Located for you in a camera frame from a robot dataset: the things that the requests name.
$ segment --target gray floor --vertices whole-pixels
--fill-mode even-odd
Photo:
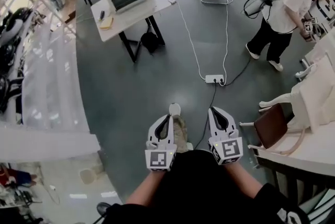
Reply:
[[[223,74],[226,7],[204,5],[200,0],[177,1],[191,32],[202,75]],[[241,14],[245,1],[235,0],[228,6],[229,54],[225,65],[228,82],[248,61],[244,45],[261,24],[261,16],[252,20]],[[88,19],[92,17],[90,7],[83,0],[77,2],[77,15],[77,33],[85,40],[85,44],[77,42],[77,61],[88,124],[100,141],[102,160],[112,184],[121,199],[125,199],[148,173],[144,150],[151,124],[168,113],[170,103],[177,102],[187,123],[189,141],[197,144],[214,85],[204,83],[198,75],[177,5],[155,15],[166,46],[154,55],[142,48],[136,64],[119,37],[101,42],[93,19]],[[143,21],[127,30],[126,35],[129,39],[139,39],[145,29]],[[218,87],[214,105],[232,114],[236,122],[254,121],[259,116],[259,101],[287,93],[296,84],[294,74],[302,69],[299,59],[310,49],[295,32],[291,46],[282,55],[282,73],[274,71],[266,62],[264,52],[260,60],[251,61],[234,84]],[[245,144],[242,165],[262,183],[271,181],[268,171],[252,168],[254,158],[246,145],[258,141],[254,131],[247,128],[241,134]],[[209,130],[200,148],[207,149],[208,136]]]

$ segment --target power strip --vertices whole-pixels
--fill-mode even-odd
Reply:
[[[206,75],[205,82],[207,84],[224,83],[224,76],[223,75]]]

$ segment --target shoe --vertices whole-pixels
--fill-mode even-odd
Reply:
[[[181,112],[182,112],[182,109],[181,109],[181,107],[178,103],[172,103],[169,106],[169,113],[170,113],[171,116],[174,116],[174,115],[179,115],[180,116]]]
[[[269,63],[274,66],[274,68],[278,71],[283,71],[283,66],[280,63],[276,63],[273,60],[269,60]]]
[[[249,52],[250,56],[253,58],[253,59],[259,59],[260,58],[260,55],[259,54],[254,54],[254,53],[251,53],[249,48],[248,48],[248,44],[246,43],[245,44],[245,48],[247,49],[247,51]]]

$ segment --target white chair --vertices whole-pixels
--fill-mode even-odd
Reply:
[[[316,132],[319,125],[335,121],[335,72],[327,56],[316,62],[306,78],[295,85],[291,93],[269,102],[260,102],[261,108],[277,103],[291,103],[295,115],[288,124],[290,130],[311,128]]]

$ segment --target black pants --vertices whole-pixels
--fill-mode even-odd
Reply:
[[[270,42],[266,60],[273,60],[279,63],[280,56],[286,47],[288,47],[291,37],[292,33],[279,34],[272,30],[270,25],[263,18],[261,28],[255,37],[248,42],[248,49],[250,52],[260,55],[263,48]]]

